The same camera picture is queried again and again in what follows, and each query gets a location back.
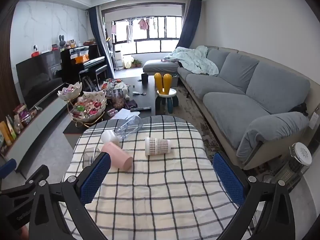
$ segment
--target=checkered paper cup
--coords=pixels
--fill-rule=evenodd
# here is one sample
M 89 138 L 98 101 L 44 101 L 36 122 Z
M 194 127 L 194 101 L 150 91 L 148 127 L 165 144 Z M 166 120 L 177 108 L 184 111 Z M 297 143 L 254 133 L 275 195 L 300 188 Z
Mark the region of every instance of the checkered paper cup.
M 170 140 L 146 137 L 146 156 L 165 154 L 169 153 L 170 151 Z

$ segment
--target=pink tumbler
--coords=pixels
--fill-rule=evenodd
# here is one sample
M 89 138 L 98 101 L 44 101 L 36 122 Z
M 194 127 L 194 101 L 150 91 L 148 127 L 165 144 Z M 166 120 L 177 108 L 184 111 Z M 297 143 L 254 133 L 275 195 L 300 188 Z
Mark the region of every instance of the pink tumbler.
M 127 171 L 132 166 L 133 158 L 113 142 L 106 143 L 101 151 L 110 155 L 111 165 L 115 168 Z

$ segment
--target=gray bunny figurine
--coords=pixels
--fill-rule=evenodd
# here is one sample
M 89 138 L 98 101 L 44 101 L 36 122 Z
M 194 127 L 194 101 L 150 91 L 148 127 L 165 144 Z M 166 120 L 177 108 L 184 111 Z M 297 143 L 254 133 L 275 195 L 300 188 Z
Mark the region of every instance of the gray bunny figurine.
M 59 45 L 60 45 L 60 47 L 64 47 L 64 45 L 67 43 L 65 40 L 64 40 L 64 35 L 59 35 L 59 40 L 60 40 L 60 43 L 59 43 Z

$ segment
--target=potted plant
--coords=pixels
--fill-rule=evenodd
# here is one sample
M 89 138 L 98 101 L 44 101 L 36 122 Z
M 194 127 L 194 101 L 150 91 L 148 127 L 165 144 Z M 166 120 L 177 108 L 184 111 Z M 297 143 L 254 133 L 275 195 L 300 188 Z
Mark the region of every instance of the potted plant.
M 132 62 L 132 67 L 141 67 L 142 62 L 140 60 L 135 59 Z

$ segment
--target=spoon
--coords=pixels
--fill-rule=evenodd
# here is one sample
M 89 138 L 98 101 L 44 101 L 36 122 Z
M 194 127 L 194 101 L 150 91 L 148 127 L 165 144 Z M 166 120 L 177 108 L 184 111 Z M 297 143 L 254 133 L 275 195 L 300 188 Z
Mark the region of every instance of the spoon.
M 133 93 L 134 95 L 143 95 L 143 96 L 146 95 L 146 93 L 139 93 L 139 92 L 135 92 L 135 91 L 133 91 L 132 93 Z

